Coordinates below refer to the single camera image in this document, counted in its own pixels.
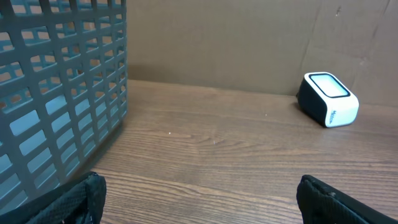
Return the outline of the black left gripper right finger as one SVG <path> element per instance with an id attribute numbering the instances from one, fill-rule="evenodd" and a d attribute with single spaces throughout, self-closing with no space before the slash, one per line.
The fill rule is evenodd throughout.
<path id="1" fill-rule="evenodd" d="M 397 224 L 311 175 L 302 176 L 296 199 L 304 224 Z"/>

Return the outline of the grey plastic mesh basket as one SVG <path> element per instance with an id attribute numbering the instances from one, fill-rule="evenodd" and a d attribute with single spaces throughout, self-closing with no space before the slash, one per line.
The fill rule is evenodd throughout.
<path id="1" fill-rule="evenodd" d="M 125 0 L 1 0 L 1 213 L 67 183 L 127 114 Z"/>

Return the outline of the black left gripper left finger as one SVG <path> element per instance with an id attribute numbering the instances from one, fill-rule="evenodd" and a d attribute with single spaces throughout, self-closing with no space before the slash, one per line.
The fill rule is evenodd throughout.
<path id="1" fill-rule="evenodd" d="M 88 172 L 1 215 L 1 223 L 100 223 L 105 201 L 106 179 Z"/>

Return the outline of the white barcode scanner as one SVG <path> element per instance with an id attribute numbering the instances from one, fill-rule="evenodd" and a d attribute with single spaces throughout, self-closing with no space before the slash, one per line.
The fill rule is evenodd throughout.
<path id="1" fill-rule="evenodd" d="M 326 128 L 346 126 L 358 115 L 359 101 L 328 72 L 306 73 L 297 93 L 299 107 Z"/>

